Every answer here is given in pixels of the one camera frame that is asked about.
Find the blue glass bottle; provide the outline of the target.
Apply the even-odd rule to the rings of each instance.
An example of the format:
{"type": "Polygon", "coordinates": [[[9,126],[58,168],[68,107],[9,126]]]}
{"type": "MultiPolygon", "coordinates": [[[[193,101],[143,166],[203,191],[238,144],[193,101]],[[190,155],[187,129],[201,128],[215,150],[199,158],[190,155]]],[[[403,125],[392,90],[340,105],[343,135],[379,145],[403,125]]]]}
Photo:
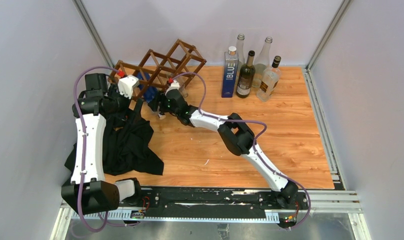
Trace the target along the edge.
{"type": "Polygon", "coordinates": [[[144,100],[142,109],[144,106],[146,106],[152,115],[156,115],[160,120],[163,120],[166,118],[165,113],[162,112],[152,112],[151,109],[148,107],[148,103],[155,98],[157,93],[162,93],[162,91],[159,91],[156,87],[154,86],[149,86],[146,91],[143,93],[142,98],[144,100]]]}
{"type": "Polygon", "coordinates": [[[237,78],[237,68],[239,64],[239,56],[235,46],[229,46],[224,53],[223,74],[221,85],[221,97],[232,98],[237,78]]]}

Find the dark green wine bottle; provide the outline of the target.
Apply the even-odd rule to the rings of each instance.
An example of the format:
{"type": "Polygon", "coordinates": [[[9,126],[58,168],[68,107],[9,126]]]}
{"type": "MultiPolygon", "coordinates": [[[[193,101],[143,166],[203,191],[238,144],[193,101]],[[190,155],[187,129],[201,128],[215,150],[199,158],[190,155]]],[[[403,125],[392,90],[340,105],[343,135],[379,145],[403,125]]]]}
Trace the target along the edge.
{"type": "Polygon", "coordinates": [[[255,51],[250,50],[248,52],[248,58],[246,63],[242,65],[239,71],[239,78],[236,87],[236,95],[242,99],[247,98],[251,92],[252,82],[256,72],[253,64],[254,57],[255,57],[255,51]]]}

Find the clear bottle dark label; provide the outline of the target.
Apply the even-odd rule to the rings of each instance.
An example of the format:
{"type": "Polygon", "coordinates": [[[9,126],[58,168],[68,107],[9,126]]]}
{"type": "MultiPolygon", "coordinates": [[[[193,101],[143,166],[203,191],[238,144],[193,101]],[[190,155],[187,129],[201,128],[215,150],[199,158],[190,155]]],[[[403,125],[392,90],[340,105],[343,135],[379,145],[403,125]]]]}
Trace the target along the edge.
{"type": "Polygon", "coordinates": [[[240,33],[237,35],[236,49],[237,49],[237,54],[238,54],[238,67],[239,68],[241,68],[245,62],[244,40],[245,40],[244,34],[240,33]]]}
{"type": "Polygon", "coordinates": [[[264,70],[270,65],[270,48],[273,42],[271,36],[267,36],[264,40],[263,47],[254,61],[255,74],[252,81],[252,88],[259,88],[264,70]]]}

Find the clear bottle black cap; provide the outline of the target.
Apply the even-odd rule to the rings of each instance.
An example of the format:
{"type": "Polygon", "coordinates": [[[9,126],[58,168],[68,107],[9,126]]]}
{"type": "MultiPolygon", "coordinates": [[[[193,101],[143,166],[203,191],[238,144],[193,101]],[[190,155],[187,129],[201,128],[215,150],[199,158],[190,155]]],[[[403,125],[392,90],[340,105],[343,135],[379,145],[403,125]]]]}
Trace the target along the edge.
{"type": "Polygon", "coordinates": [[[281,60],[281,56],[276,55],[271,66],[267,67],[263,71],[260,87],[256,93],[257,98],[262,102],[267,102],[271,98],[272,93],[278,84],[282,74],[279,69],[281,60]]]}

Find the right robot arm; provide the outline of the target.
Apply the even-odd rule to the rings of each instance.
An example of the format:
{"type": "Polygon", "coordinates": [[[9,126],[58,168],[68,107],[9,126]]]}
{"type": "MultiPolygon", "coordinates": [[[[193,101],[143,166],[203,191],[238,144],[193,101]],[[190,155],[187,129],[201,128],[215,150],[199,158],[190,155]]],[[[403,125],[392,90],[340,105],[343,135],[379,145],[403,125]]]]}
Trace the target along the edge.
{"type": "Polygon", "coordinates": [[[275,202],[288,209],[296,201],[297,184],[283,174],[267,157],[257,142],[258,136],[237,113],[217,115],[188,104],[178,90],[158,93],[148,104],[160,114],[169,113],[183,125],[203,128],[219,134],[224,145],[233,155],[249,161],[263,176],[270,189],[276,193],[275,202]]]}

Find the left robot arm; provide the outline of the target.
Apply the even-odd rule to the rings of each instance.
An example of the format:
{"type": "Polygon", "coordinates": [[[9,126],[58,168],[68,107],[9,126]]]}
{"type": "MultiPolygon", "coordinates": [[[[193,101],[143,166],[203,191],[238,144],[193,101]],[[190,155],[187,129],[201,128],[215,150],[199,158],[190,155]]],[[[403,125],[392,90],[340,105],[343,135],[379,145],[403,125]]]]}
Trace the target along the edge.
{"type": "Polygon", "coordinates": [[[139,181],[128,178],[109,183],[103,170],[106,116],[127,107],[139,79],[132,75],[120,78],[114,85],[114,96],[109,95],[105,74],[86,74],[84,79],[85,90],[72,106],[77,129],[75,163],[61,196],[79,215],[116,210],[123,200],[132,207],[139,206],[143,201],[139,181]]]}

